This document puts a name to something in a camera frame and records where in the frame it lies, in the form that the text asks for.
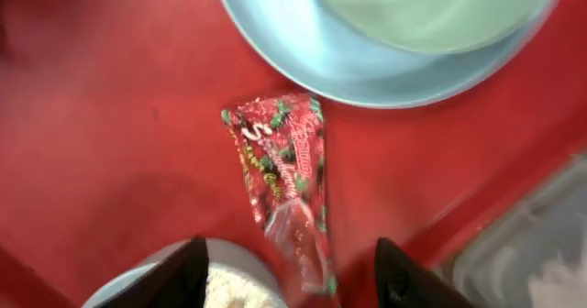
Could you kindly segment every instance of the floral patterned wrapper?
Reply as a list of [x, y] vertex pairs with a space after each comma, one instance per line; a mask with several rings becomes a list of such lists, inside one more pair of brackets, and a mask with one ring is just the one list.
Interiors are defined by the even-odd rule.
[[224, 110], [237, 144], [255, 222], [297, 263], [305, 292], [338, 305], [327, 241], [324, 119], [305, 93], [260, 99]]

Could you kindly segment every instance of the red wrapper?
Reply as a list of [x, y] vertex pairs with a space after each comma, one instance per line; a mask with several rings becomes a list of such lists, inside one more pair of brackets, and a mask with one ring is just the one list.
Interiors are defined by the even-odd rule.
[[319, 102], [302, 93], [258, 98], [222, 117], [237, 144], [255, 222], [297, 263], [304, 291], [336, 298]]

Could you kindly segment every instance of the snack packet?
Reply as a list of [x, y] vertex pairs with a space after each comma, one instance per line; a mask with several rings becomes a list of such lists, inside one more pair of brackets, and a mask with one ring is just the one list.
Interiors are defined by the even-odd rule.
[[222, 118], [237, 144], [255, 222], [297, 263], [305, 292], [336, 298], [319, 102], [304, 93], [257, 98], [222, 111]]

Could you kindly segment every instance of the plastic container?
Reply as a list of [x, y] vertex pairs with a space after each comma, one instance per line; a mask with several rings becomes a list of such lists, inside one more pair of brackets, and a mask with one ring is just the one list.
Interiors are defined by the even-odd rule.
[[[169, 257], [179, 249], [185, 242], [178, 242], [164, 247], [157, 253], [144, 259], [138, 266], [131, 269], [96, 291], [83, 308], [94, 308], [105, 302], [115, 294], [123, 291], [126, 287], [137, 281], [142, 275], [156, 267], [161, 261]], [[244, 277], [248, 281], [256, 282], [271, 293], [271, 300], [277, 303], [278, 308], [286, 308], [280, 298], [279, 285], [269, 269], [245, 248], [236, 244], [220, 240], [207, 239], [208, 257], [210, 258], [209, 269], [227, 270]]]
[[553, 265], [555, 282], [574, 277], [586, 262], [586, 229], [587, 161], [578, 159], [464, 250], [454, 285], [480, 307], [535, 307], [529, 282]]

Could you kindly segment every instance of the candy wrapper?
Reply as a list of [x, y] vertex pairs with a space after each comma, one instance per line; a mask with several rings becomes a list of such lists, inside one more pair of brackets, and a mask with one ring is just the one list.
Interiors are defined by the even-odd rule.
[[223, 111], [222, 118], [237, 144], [255, 222], [297, 263], [305, 292], [336, 299], [319, 102], [302, 93], [258, 98]]

